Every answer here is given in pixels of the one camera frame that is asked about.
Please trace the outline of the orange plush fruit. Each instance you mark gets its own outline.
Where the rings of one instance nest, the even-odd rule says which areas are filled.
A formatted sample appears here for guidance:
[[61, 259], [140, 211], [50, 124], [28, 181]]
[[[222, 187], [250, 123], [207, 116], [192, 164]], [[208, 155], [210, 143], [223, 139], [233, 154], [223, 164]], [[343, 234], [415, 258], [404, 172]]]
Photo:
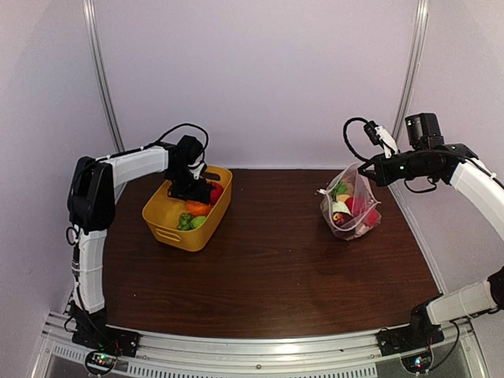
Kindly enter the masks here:
[[186, 211], [193, 217], [205, 217], [212, 209], [210, 204], [196, 201], [186, 201]]

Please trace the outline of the white plush daikon radish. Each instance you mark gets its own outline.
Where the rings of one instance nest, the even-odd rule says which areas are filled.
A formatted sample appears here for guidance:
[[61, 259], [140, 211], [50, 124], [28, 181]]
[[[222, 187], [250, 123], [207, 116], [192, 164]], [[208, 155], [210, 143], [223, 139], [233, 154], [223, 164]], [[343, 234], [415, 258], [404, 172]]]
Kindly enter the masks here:
[[345, 180], [339, 180], [337, 184], [330, 190], [332, 199], [332, 212], [351, 214], [346, 201], [354, 195], [354, 187], [351, 183]]

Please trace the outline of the yellow plastic basket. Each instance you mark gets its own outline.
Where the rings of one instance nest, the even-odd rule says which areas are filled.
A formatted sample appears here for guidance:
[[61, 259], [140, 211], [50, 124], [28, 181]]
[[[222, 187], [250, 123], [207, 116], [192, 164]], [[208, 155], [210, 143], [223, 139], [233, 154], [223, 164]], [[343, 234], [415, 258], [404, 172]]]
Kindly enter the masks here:
[[217, 204], [212, 206], [204, 224], [191, 231], [177, 230], [180, 215], [187, 213], [186, 202], [167, 195], [171, 184], [169, 181], [164, 181], [153, 194], [144, 206], [142, 215], [158, 242], [189, 252], [200, 251], [209, 242], [231, 202], [232, 173], [228, 169], [211, 165], [207, 170], [207, 180], [219, 183], [224, 192]]

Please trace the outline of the small red plush fruit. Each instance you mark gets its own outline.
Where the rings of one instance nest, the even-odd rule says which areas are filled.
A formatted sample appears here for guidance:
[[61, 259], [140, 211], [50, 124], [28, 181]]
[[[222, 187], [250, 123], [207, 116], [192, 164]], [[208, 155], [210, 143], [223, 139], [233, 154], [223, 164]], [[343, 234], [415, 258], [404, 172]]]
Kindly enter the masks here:
[[352, 217], [357, 217], [363, 213], [366, 212], [367, 206], [365, 204], [365, 201], [362, 198], [355, 198], [353, 196], [350, 196], [346, 201], [345, 204], [350, 211], [350, 214]]

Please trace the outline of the clear zip top bag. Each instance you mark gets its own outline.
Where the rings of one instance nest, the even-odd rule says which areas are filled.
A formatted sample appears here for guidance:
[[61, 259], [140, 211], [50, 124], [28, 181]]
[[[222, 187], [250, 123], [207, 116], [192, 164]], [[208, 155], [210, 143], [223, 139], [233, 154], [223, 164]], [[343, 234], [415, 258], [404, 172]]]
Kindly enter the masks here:
[[369, 180], [358, 172], [359, 166], [352, 163], [317, 191], [322, 195], [320, 208], [327, 225], [336, 238], [345, 241], [362, 237], [381, 222], [380, 202]]

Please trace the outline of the dark purple plush fruit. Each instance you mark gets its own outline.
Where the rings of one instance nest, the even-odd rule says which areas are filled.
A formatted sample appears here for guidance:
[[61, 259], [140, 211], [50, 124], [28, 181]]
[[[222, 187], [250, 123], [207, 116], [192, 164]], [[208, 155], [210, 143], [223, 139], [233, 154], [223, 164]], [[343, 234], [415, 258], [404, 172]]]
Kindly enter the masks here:
[[332, 214], [332, 222], [337, 228], [347, 229], [350, 227], [350, 222], [354, 218], [349, 213], [334, 212]]

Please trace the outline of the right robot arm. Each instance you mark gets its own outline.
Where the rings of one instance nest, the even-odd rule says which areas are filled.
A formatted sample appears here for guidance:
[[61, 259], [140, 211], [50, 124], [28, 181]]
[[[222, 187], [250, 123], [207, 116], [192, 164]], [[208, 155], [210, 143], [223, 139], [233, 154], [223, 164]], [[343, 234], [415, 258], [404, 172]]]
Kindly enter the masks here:
[[[447, 144], [434, 113], [418, 113], [405, 119], [410, 150], [401, 152], [389, 132], [371, 120], [363, 129], [382, 154], [363, 158], [358, 171], [379, 187], [398, 180], [425, 177], [433, 188], [439, 181], [463, 195], [493, 227], [503, 234], [503, 185], [479, 157], [462, 143]], [[426, 302], [411, 313], [403, 339], [409, 347], [421, 347], [441, 324], [503, 308], [503, 272]]]

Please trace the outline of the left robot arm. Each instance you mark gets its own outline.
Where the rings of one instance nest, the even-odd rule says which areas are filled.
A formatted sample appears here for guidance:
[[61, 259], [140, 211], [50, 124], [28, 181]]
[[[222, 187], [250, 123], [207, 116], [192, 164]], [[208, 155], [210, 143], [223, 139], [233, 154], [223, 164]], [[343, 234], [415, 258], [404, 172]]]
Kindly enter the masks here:
[[112, 330], [92, 316], [105, 312], [102, 255], [116, 214], [116, 189], [162, 172], [171, 183], [169, 197], [208, 204], [212, 188], [202, 177], [205, 149], [194, 136], [185, 135], [177, 144], [158, 139], [137, 149], [78, 160], [67, 200], [70, 225], [66, 236], [74, 249], [71, 315], [83, 324], [82, 335], [95, 349], [104, 350], [113, 343]]

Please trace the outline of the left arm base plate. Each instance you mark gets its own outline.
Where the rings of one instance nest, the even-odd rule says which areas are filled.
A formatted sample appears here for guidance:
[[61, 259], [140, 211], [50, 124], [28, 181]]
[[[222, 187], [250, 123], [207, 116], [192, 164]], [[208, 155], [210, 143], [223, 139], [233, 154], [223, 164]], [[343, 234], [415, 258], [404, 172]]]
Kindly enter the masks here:
[[76, 326], [72, 335], [75, 344], [121, 357], [136, 356], [139, 346], [140, 334], [138, 332], [118, 328], [98, 328], [94, 325]]

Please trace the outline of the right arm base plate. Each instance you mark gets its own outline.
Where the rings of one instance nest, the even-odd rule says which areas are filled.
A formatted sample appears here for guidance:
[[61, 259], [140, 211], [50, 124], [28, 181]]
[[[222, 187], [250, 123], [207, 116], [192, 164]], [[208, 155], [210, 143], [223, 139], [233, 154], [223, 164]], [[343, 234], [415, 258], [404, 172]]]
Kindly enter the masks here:
[[383, 357], [404, 354], [413, 350], [425, 350], [444, 340], [441, 328], [434, 328], [427, 334], [413, 334], [409, 326], [381, 328], [376, 333], [376, 341]]

